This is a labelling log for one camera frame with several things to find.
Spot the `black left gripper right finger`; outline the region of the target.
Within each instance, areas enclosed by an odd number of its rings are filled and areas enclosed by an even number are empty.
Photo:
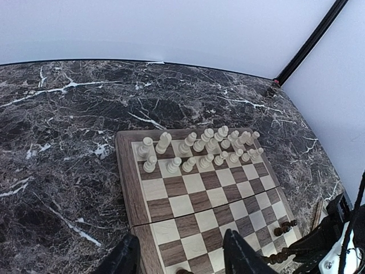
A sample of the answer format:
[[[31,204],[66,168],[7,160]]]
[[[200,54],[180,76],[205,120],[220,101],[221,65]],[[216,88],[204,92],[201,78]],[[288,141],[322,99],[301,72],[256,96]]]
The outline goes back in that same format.
[[[223,252],[225,273],[277,273],[235,230],[226,230]]]

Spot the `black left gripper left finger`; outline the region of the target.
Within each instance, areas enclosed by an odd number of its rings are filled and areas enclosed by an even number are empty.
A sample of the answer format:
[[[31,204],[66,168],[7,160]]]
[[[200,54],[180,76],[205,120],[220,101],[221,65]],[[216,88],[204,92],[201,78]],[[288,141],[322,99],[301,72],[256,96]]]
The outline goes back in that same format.
[[[137,274],[140,272],[140,258],[139,238],[128,233],[92,273]]]

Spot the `dark pawn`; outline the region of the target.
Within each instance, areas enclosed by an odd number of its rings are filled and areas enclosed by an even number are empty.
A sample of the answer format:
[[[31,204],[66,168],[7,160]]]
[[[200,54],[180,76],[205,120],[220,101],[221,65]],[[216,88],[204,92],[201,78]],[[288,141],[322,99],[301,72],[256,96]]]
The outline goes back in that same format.
[[[294,219],[292,221],[285,221],[283,222],[280,227],[274,229],[274,235],[279,237],[284,233],[288,233],[293,227],[297,225],[297,221]]]

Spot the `dark chess piece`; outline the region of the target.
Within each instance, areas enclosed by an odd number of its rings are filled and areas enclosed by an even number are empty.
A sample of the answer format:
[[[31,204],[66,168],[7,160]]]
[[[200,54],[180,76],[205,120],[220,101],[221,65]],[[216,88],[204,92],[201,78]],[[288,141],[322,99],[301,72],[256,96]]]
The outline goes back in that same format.
[[[180,269],[178,269],[177,271],[176,271],[176,274],[194,274],[193,272],[191,272],[191,271],[188,271],[187,269],[182,269],[182,268],[180,268]]]

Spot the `dark queen piece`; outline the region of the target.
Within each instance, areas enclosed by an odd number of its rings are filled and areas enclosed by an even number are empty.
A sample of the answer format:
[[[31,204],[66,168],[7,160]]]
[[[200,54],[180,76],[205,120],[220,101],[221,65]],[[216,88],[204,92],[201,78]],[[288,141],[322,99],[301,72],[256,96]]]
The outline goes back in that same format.
[[[266,264],[274,265],[283,263],[291,255],[293,255],[292,251],[290,251],[288,248],[282,248],[282,251],[278,252],[277,254],[271,254],[270,256],[262,256],[261,258]]]

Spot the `white pawn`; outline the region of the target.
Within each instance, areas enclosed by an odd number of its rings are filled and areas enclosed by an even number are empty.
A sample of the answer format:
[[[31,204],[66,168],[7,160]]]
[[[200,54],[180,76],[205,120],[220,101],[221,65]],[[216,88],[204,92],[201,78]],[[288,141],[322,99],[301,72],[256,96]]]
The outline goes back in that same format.
[[[250,157],[252,160],[257,160],[264,152],[264,149],[262,147],[258,149],[250,149]]]
[[[214,158],[214,163],[217,166],[221,166],[223,165],[224,161],[226,160],[226,158],[228,157],[228,152],[227,151],[222,151],[219,155],[217,155]]]
[[[239,158],[243,155],[244,151],[243,149],[239,148],[237,151],[230,153],[229,160],[232,163],[237,163],[239,161]]]
[[[241,156],[242,161],[248,162],[255,155],[255,152],[256,151],[254,149],[244,152],[244,154]]]
[[[168,164],[167,164],[167,171],[170,174],[175,174],[177,170],[179,169],[179,166],[181,164],[182,160],[180,157],[173,158]]]
[[[152,173],[156,168],[156,163],[157,157],[155,157],[154,155],[149,156],[146,162],[143,164],[143,170],[146,173]]]
[[[201,168],[206,169],[209,167],[211,162],[214,160],[213,154],[207,154],[205,156],[202,156],[199,160],[199,165]]]
[[[189,173],[193,170],[195,164],[196,164],[196,159],[194,157],[190,157],[182,164],[182,170],[186,173]]]

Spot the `white knight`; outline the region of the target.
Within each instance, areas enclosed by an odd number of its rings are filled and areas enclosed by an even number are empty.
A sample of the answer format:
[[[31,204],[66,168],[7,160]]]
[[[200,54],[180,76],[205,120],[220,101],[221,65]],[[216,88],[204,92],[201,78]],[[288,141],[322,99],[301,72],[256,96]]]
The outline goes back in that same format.
[[[251,133],[244,131],[233,143],[233,147],[236,149],[245,149],[246,142],[250,139]]]
[[[168,132],[163,132],[160,135],[160,139],[157,142],[157,145],[155,147],[155,151],[158,154],[164,154],[168,148],[168,146],[170,145],[172,140],[172,135]]]

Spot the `white king piece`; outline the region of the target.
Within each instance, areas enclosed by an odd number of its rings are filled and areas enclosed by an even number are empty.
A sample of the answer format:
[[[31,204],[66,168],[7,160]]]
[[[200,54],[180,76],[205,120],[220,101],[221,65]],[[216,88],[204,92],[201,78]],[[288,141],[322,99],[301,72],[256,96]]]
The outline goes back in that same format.
[[[218,131],[214,133],[213,137],[206,143],[206,150],[213,151],[218,146],[218,143],[223,141],[223,139],[227,137],[228,131],[228,126],[220,127]]]

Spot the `white rook left corner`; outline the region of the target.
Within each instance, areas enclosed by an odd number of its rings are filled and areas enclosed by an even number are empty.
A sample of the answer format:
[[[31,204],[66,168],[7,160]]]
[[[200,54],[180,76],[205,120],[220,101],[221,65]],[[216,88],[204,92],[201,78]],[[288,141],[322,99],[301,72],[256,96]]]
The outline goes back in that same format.
[[[137,154],[140,159],[145,160],[148,159],[150,156],[153,156],[153,140],[150,137],[144,137],[142,144],[137,149]]]

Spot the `white bishop right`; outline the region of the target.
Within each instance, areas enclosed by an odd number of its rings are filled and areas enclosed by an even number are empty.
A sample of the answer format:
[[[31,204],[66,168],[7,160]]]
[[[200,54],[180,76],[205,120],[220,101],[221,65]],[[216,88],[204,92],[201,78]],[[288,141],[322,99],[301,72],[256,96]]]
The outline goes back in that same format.
[[[221,147],[223,149],[228,149],[234,142],[236,139],[238,139],[239,137],[239,131],[237,130],[234,130],[231,134],[229,134],[227,136],[226,139],[224,139],[222,142],[221,142]]]

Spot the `white bishop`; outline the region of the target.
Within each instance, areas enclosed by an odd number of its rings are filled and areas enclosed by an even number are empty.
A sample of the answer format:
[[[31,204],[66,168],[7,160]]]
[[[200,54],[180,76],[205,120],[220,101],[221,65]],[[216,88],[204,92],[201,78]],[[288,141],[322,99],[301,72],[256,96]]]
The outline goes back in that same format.
[[[234,142],[236,139],[238,139],[239,137],[239,131],[237,130],[234,130],[231,134],[229,134],[227,136],[226,139],[224,139],[222,142],[221,142],[221,147],[223,149],[228,149]]]
[[[187,154],[190,151],[190,148],[194,145],[196,141],[197,134],[195,132],[191,132],[182,143],[179,144],[179,152],[181,154]]]

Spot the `white bishop left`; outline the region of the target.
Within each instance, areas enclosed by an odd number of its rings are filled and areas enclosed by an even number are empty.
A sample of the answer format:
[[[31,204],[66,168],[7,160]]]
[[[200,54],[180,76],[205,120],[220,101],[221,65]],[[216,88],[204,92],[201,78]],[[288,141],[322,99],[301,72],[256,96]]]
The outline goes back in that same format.
[[[196,141],[197,134],[195,132],[191,132],[182,143],[179,144],[179,152],[181,154],[187,154],[190,151],[190,148],[194,145]]]

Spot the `white rook right corner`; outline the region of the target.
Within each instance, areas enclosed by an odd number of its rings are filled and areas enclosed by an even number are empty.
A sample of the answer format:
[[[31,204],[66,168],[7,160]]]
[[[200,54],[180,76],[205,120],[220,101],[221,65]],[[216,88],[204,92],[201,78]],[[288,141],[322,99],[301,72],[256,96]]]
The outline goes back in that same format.
[[[254,141],[257,140],[260,137],[260,134],[258,131],[254,131],[251,136],[249,137],[249,139],[246,141],[246,144],[248,146],[252,146],[254,144]]]

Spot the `white knight left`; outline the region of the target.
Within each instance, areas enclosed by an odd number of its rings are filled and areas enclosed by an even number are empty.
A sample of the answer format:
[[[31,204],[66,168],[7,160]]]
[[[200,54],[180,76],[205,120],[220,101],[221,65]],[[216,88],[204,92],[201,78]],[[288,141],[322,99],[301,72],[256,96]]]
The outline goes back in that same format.
[[[168,146],[170,145],[172,140],[172,135],[168,132],[163,132],[160,135],[160,139],[157,142],[157,145],[155,147],[155,151],[158,154],[164,154],[168,148]]]

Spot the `black right frame post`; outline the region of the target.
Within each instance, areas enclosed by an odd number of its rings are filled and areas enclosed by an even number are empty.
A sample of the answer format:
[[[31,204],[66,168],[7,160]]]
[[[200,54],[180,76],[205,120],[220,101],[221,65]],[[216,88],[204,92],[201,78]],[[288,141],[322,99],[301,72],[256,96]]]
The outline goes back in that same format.
[[[348,0],[336,0],[330,7],[326,15],[320,21],[306,42],[301,46],[291,61],[285,66],[280,74],[273,81],[282,86],[302,64],[306,57],[311,53],[317,43],[325,35],[330,26],[334,23],[338,15],[348,3]]]

